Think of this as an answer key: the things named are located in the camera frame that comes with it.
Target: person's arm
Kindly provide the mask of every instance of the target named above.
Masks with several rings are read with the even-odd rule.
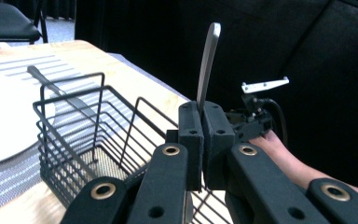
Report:
[[[281,142],[273,131],[269,131],[264,137],[257,137],[249,141],[261,147],[279,168],[300,187],[307,189],[310,181],[317,178],[333,178],[318,170],[309,167],[296,158]],[[349,185],[358,192],[358,188]]]

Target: wooden table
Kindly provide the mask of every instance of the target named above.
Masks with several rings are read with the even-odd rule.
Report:
[[[134,104],[143,96],[177,122],[182,96],[162,87],[114,57],[84,41],[52,43],[0,49],[0,61],[37,54],[54,54],[82,74],[103,72],[106,84]],[[59,223],[65,208],[48,186],[41,182],[0,208],[0,223]]]

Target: bolt hole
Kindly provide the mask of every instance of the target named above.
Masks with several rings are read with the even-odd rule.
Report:
[[[101,186],[101,187],[97,188],[97,194],[103,195],[103,194],[109,192],[109,190],[110,190],[109,186]]]
[[[327,188],[327,191],[329,191],[331,194],[334,194],[336,196],[342,196],[344,195],[342,193],[342,191],[340,191],[339,189],[335,189],[335,188]]]
[[[246,156],[254,156],[257,154],[257,150],[252,147],[241,147],[240,152]]]
[[[156,206],[156,207],[152,207],[149,210],[149,216],[152,218],[159,218],[162,217],[164,215],[164,209],[162,209],[162,207]]]
[[[290,207],[289,209],[287,209],[287,211],[289,212],[290,216],[292,216],[293,218],[302,220],[305,218],[304,213],[299,210],[298,208],[294,208],[294,207]]]
[[[162,149],[162,153],[164,153],[167,156],[174,156],[179,154],[180,149],[178,147],[165,147]]]
[[[91,197],[95,200],[104,200],[111,197],[116,191],[116,186],[112,183],[101,183],[91,190]]]
[[[342,189],[334,184],[325,183],[321,185],[321,188],[325,195],[334,200],[346,202],[351,199],[351,195],[345,189]]]

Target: striped placemat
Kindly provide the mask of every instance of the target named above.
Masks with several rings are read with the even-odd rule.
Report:
[[[36,66],[48,80],[82,75],[55,55],[16,58],[15,60],[0,62],[0,75],[14,77],[30,85],[40,86],[39,81],[27,73],[29,65]],[[67,92],[98,86],[97,83],[89,79],[78,81],[75,85],[74,83],[59,85],[61,90]],[[25,148],[24,151],[14,157],[0,161],[0,207],[41,181],[39,175],[39,152],[37,150],[39,143],[36,136],[34,139],[32,146]]]

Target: metal wire basket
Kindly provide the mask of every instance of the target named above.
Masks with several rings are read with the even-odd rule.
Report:
[[[90,77],[100,77],[101,83],[45,99],[52,85],[70,86]],[[166,130],[177,129],[146,99],[140,97],[132,105],[103,81],[103,74],[93,74],[51,82],[42,85],[41,101],[34,103],[40,118],[40,175],[65,207],[96,177],[131,182],[165,142]],[[52,105],[56,112],[50,116],[46,108]],[[193,223],[229,223],[222,197],[222,192],[193,192]]]

